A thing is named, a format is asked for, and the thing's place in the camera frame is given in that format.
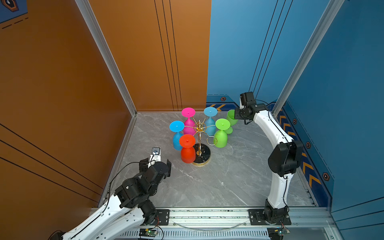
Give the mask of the green wine glass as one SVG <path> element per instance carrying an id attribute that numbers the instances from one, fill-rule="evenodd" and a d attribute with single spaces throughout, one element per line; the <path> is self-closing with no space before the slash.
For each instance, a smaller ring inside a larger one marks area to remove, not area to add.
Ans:
<path id="1" fill-rule="evenodd" d="M 235 119 L 235 110 L 229 110 L 226 119 L 230 122 L 230 128 L 225 130 L 229 135 L 233 132 L 233 126 L 238 122 L 238 120 Z"/>
<path id="2" fill-rule="evenodd" d="M 224 148 L 228 143 L 228 134 L 226 130 L 231 127 L 230 122 L 227 119 L 218 119 L 215 122 L 217 131 L 214 135 L 214 145 L 217 148 Z"/>

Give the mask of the red wine glass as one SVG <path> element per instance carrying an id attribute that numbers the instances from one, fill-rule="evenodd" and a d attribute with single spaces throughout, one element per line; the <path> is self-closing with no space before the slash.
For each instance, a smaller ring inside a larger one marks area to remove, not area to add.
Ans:
<path id="1" fill-rule="evenodd" d="M 194 145 L 196 144 L 195 137 L 189 134 L 183 135 L 179 140 L 182 146 L 181 159 L 186 164 L 191 164 L 196 159 L 196 151 Z"/>

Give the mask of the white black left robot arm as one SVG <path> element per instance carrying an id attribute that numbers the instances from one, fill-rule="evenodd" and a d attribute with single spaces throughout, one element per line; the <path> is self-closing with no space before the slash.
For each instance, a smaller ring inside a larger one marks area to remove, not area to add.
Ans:
<path id="1" fill-rule="evenodd" d="M 170 161 L 156 162 L 144 172 L 126 179 L 109 200 L 74 229 L 53 233 L 50 240 L 113 240 L 126 230 L 156 225 L 157 210 L 150 197 L 171 176 Z"/>

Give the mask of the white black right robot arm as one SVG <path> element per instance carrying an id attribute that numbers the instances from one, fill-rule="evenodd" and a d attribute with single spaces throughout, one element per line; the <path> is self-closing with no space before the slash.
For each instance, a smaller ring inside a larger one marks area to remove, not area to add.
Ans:
<path id="1" fill-rule="evenodd" d="M 235 109 L 235 118 L 256 123 L 268 137 L 274 148 L 268 158 L 272 171 L 272 185 L 266 199 L 263 217 L 270 224 L 280 224 L 288 215 L 288 191 L 291 180 L 301 165 L 303 144 L 290 137 L 278 124 L 264 104 L 255 101 L 240 104 Z"/>

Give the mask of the teal blue wine glass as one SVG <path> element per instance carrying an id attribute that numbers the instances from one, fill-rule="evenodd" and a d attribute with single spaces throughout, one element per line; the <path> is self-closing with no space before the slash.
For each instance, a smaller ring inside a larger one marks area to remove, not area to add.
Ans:
<path id="1" fill-rule="evenodd" d="M 218 114 L 218 110 L 214 107 L 207 107 L 204 109 L 204 114 L 207 117 L 207 119 L 205 120 L 205 124 L 206 124 L 205 133 L 208 136 L 213 136 L 216 132 L 216 125 L 213 117 Z"/>

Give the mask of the light blue wine glass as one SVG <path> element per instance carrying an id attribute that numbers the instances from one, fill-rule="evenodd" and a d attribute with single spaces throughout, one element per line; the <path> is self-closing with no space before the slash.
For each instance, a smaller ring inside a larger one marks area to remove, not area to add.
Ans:
<path id="1" fill-rule="evenodd" d="M 180 145 L 180 138 L 184 135 L 183 130 L 185 128 L 185 125 L 181 121 L 173 121 L 170 124 L 170 130 L 175 133 L 173 137 L 173 147 L 177 151 L 182 150 L 182 146 Z"/>

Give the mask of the magenta wine glass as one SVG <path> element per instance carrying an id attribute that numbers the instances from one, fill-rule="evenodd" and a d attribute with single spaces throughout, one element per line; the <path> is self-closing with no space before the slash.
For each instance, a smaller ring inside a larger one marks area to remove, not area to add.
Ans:
<path id="1" fill-rule="evenodd" d="M 184 135 L 194 135 L 196 133 L 194 126 L 195 126 L 195 121 L 192 119 L 196 114 L 196 111 L 193 108 L 184 108 L 182 110 L 182 116 L 187 118 L 186 121 L 184 122 Z"/>

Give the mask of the green circuit board left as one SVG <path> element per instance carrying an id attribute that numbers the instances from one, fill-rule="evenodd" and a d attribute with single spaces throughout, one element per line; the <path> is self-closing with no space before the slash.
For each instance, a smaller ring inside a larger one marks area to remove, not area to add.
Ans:
<path id="1" fill-rule="evenodd" d="M 140 229 L 139 240 L 154 240 L 159 234 L 157 229 Z"/>

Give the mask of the green circuit board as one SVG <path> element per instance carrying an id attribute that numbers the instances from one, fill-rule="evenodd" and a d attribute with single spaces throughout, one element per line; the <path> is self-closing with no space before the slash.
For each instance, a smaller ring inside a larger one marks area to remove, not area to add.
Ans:
<path id="1" fill-rule="evenodd" d="M 159 234 L 157 229 L 140 229 L 139 240 L 154 240 Z"/>
<path id="2" fill-rule="evenodd" d="M 270 240 L 283 240 L 285 235 L 291 233 L 287 228 L 268 228 L 267 230 Z"/>

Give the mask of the green circuit board right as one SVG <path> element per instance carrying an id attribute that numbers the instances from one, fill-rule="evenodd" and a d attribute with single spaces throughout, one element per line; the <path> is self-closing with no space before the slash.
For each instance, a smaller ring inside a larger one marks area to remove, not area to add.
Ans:
<path id="1" fill-rule="evenodd" d="M 270 240 L 283 240 L 285 235 L 291 233 L 287 228 L 268 228 L 267 230 Z"/>

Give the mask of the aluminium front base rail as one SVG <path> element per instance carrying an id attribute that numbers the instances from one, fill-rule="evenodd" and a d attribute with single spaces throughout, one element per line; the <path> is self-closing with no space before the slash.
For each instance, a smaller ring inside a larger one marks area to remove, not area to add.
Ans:
<path id="1" fill-rule="evenodd" d="M 324 208 L 292 208 L 280 224 L 270 225 L 260 208 L 170 208 L 157 209 L 156 225 L 141 225 L 120 236 L 138 237 L 140 229 L 157 229 L 156 239 L 270 239 L 268 228 L 322 230 L 327 240 L 343 239 L 336 223 Z"/>

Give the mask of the aluminium corner post right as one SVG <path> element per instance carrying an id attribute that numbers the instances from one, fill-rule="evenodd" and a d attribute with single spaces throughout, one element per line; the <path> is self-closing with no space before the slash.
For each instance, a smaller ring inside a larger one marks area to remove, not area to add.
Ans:
<path id="1" fill-rule="evenodd" d="M 277 118 L 280 110 L 282 110 L 283 105 L 286 103 L 288 97 L 290 96 L 292 90 L 300 79 L 302 73 L 310 62 L 312 56 L 317 50 L 319 44 L 327 33 L 329 27 L 334 21 L 336 15 L 341 9 L 344 0 L 331 0 L 327 4 L 322 16 L 320 17 L 311 37 L 309 38 L 298 62 L 296 63 L 290 77 L 288 78 L 281 94 L 275 106 L 272 110 L 272 115 L 274 118 Z"/>

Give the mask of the aluminium corner post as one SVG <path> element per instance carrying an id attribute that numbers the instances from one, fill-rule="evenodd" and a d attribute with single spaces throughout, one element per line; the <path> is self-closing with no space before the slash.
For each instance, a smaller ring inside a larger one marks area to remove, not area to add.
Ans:
<path id="1" fill-rule="evenodd" d="M 83 19 L 101 53 L 106 66 L 108 67 L 113 80 L 130 112 L 133 117 L 137 116 L 137 109 L 128 91 L 126 83 L 122 77 L 122 74 L 118 68 L 118 65 L 114 59 L 114 56 L 110 50 L 107 40 L 103 34 L 103 31 L 98 23 L 95 13 L 91 7 L 89 1 L 86 0 L 75 0 Z"/>
<path id="2" fill-rule="evenodd" d="M 298 62 L 296 63 L 290 77 L 288 78 L 281 94 L 275 106 L 272 110 L 272 115 L 274 118 L 277 118 L 280 110 L 282 110 L 283 105 L 286 103 L 288 97 L 290 96 L 292 90 L 300 79 L 302 73 L 310 62 L 312 56 L 317 50 L 319 44 L 327 33 L 329 27 L 334 21 L 336 15 L 341 9 L 344 0 L 331 0 L 327 4 L 322 16 L 320 17 L 311 37 L 309 38 Z"/>

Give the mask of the aluminium corner post left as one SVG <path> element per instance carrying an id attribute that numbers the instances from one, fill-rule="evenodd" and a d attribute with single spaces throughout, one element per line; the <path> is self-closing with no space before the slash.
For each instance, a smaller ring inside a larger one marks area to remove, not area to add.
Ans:
<path id="1" fill-rule="evenodd" d="M 86 0 L 75 0 L 83 19 L 101 53 L 106 66 L 108 67 L 113 80 L 130 112 L 133 117 L 137 116 L 137 109 L 128 91 L 126 83 L 122 77 L 122 74 L 118 68 L 118 65 L 114 59 L 114 56 L 110 50 L 107 40 L 103 34 L 103 31 L 98 23 L 95 13 L 91 7 L 89 1 Z"/>

